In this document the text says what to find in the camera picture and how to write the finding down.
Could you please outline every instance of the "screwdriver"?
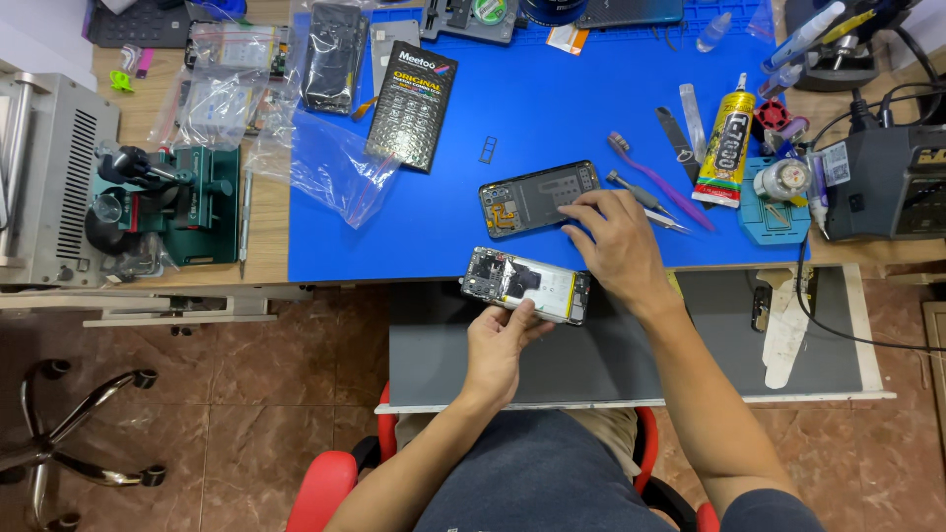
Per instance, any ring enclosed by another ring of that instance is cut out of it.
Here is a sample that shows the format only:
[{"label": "screwdriver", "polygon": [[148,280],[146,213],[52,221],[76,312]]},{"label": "screwdriver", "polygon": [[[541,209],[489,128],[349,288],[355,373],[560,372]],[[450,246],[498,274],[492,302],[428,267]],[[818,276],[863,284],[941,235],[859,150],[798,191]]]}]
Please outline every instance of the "screwdriver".
[{"label": "screwdriver", "polygon": [[621,179],[621,176],[618,175],[617,170],[611,170],[610,172],[608,172],[607,176],[605,176],[605,179],[615,185],[623,186],[624,188],[627,188],[628,190],[630,190],[631,194],[634,195],[634,198],[637,199],[638,202],[640,202],[645,207],[656,209],[662,212],[663,214],[666,214],[667,216],[676,220],[676,216],[674,216],[673,214],[670,213],[670,211],[664,208],[664,206],[660,204],[660,201],[658,201],[657,198],[655,198],[653,194],[651,194],[650,192],[644,190],[643,188],[639,186],[631,185],[627,183],[626,181]]}]

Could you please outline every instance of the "tile floor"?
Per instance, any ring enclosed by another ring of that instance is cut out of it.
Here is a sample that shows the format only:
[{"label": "tile floor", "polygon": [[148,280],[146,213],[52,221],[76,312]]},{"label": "tile floor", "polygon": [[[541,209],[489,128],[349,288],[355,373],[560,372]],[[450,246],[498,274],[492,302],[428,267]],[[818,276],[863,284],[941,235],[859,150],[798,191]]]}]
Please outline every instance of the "tile floor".
[{"label": "tile floor", "polygon": [[[927,289],[870,278],[865,288],[876,338],[924,343]],[[388,377],[386,287],[318,290],[310,302],[277,309],[276,322],[204,326],[190,337],[83,329],[80,313],[0,322],[10,352],[74,363],[64,394],[49,396],[52,417],[114,373],[160,373],[150,390],[123,390],[72,445],[76,455],[109,455],[101,461],[132,469],[168,464],[165,483],[118,490],[64,474],[59,507],[101,532],[283,530],[309,462],[376,429],[372,410]],[[911,352],[878,349],[878,358],[895,400],[770,403],[754,413],[829,532],[941,530],[946,480],[928,365]],[[6,405],[28,362],[0,376]],[[656,475],[692,504],[705,501],[666,412],[656,410]],[[18,422],[15,408],[0,406],[3,439],[23,437]],[[22,492],[0,487],[0,530],[21,529],[9,516]]]}]

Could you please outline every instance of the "label sticker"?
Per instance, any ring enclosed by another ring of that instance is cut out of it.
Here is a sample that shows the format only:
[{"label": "label sticker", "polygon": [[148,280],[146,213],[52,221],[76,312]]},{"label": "label sticker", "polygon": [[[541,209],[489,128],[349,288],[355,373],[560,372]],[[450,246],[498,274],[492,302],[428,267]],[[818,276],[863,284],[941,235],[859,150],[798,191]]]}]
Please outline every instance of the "label sticker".
[{"label": "label sticker", "polygon": [[850,181],[848,148],[844,142],[823,150],[825,153],[825,186],[835,186]]}]

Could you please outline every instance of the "glue tube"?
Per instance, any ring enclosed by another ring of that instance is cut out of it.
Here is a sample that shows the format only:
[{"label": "glue tube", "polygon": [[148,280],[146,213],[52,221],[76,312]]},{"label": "glue tube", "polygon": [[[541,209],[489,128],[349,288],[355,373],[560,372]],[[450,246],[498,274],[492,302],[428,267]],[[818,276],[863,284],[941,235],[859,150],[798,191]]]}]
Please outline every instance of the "glue tube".
[{"label": "glue tube", "polygon": [[707,155],[700,167],[692,198],[701,202],[739,206],[743,186],[745,151],[756,97],[745,91],[745,72],[739,76],[736,92],[723,97],[707,145]]}]

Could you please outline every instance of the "smartphone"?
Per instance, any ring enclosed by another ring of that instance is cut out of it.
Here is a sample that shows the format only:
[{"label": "smartphone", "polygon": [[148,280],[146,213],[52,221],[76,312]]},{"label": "smartphone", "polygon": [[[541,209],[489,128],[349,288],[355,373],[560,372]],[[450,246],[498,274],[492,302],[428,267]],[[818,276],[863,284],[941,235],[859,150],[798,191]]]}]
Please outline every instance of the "smartphone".
[{"label": "smartphone", "polygon": [[460,285],[463,295],[509,310],[523,299],[532,299],[535,314],[543,320],[581,326],[591,275],[476,247]]},{"label": "smartphone", "polygon": [[601,188],[591,161],[520,175],[480,187],[486,230],[494,239],[564,222],[558,207]]}]

